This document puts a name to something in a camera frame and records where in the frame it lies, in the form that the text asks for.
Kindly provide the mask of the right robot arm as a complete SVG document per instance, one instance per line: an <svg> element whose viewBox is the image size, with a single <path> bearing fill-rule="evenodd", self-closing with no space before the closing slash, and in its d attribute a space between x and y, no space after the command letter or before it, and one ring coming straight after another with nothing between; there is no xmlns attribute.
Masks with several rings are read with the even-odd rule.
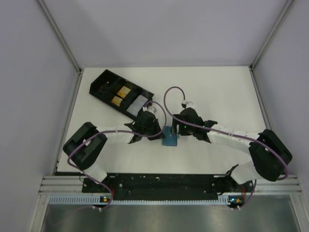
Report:
<svg viewBox="0 0 309 232"><path fill-rule="evenodd" d="M236 164L226 173L239 185L254 179L276 182L289 176L288 164L293 156L272 130L255 133L228 128L216 121L204 121L192 107L173 114L172 118L173 133L192 135L199 141L225 145L247 154L249 162Z"/></svg>

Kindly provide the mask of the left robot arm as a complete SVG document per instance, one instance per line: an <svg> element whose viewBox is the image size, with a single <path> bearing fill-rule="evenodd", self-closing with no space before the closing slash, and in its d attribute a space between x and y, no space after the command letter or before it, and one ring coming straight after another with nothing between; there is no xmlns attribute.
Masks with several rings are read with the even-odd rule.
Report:
<svg viewBox="0 0 309 232"><path fill-rule="evenodd" d="M105 145L133 144L142 137L156 140L164 137L156 117L156 108L150 106L132 123L106 128L103 134L91 122L84 123L63 146L63 152L68 155L74 167L91 178L102 182L107 173L97 162L97 158Z"/></svg>

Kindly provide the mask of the blue card holder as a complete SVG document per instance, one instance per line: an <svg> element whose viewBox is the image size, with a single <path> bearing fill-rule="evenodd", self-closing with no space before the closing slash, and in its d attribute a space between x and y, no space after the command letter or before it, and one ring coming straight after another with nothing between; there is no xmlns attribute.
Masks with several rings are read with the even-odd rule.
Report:
<svg viewBox="0 0 309 232"><path fill-rule="evenodd" d="M177 135L172 133L172 127L166 126L163 131L164 138L162 138L162 146L176 147L178 145Z"/></svg>

